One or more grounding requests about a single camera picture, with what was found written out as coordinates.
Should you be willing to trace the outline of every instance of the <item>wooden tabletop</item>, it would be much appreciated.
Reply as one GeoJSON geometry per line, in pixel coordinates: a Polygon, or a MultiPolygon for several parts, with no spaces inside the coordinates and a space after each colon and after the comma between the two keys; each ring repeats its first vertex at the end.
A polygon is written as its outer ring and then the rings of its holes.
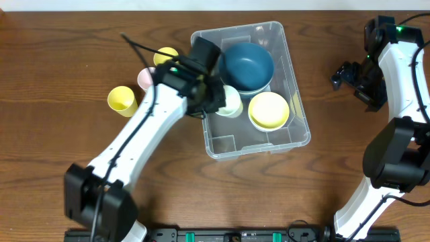
{"type": "MultiPolygon", "coordinates": [[[[0,26],[0,241],[62,241],[79,225],[64,216],[63,175],[86,166],[128,119],[106,97],[133,88],[142,65],[118,33],[183,53],[196,30],[266,21],[284,25],[312,139],[288,153],[217,162],[204,148],[200,120],[183,118],[146,164],[133,196],[140,221],[182,228],[286,227],[296,219],[328,225],[359,185],[369,142],[388,122],[388,105],[366,113],[347,86],[329,77],[361,62],[363,27],[378,14],[396,21],[414,12],[57,12],[6,13],[0,26]]],[[[430,18],[410,25],[430,38],[430,18]]],[[[144,54],[152,59],[151,53],[144,54]]],[[[425,56],[430,80],[430,57],[425,56]]],[[[430,186],[409,200],[430,198],[430,186]]],[[[428,208],[395,202],[377,225],[403,241],[429,241],[428,208]]]]}

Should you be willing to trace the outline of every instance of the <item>clear storage box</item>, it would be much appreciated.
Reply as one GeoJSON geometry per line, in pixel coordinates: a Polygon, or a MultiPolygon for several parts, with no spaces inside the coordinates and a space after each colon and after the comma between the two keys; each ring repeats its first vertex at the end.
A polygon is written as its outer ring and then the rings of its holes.
{"type": "Polygon", "coordinates": [[[215,43],[222,51],[239,42],[251,42],[264,47],[275,63],[273,79],[265,91],[280,94],[290,107],[286,124],[273,132],[258,131],[251,124],[248,118],[251,99],[242,99],[243,113],[237,118],[208,114],[203,120],[203,131],[209,156],[225,161],[262,151],[286,152],[309,143],[308,121],[294,76],[284,28],[279,22],[200,30],[191,35],[191,45],[198,36],[215,43]]]}

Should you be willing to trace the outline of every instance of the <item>white wall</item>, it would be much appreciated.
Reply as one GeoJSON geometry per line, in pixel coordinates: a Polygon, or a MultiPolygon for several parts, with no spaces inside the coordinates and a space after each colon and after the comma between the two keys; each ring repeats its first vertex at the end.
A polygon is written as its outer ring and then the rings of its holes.
{"type": "Polygon", "coordinates": [[[4,11],[429,10],[430,0],[0,0],[4,11]]]}

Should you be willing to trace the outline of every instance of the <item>green tape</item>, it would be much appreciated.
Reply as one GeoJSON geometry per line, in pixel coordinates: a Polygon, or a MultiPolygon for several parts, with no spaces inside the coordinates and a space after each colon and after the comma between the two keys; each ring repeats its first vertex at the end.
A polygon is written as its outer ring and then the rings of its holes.
{"type": "Polygon", "coordinates": [[[273,233],[273,242],[282,242],[282,234],[273,233]]]}
{"type": "Polygon", "coordinates": [[[194,242],[194,233],[186,233],[185,242],[194,242]]]}

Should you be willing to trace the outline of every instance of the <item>pink cup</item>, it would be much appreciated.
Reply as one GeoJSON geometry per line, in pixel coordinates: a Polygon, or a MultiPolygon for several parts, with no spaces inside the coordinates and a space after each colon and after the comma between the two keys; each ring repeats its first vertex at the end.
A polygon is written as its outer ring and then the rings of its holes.
{"type": "Polygon", "coordinates": [[[149,67],[141,70],[137,76],[137,83],[146,92],[148,88],[153,84],[153,78],[149,72],[154,72],[155,67],[149,67]]]}

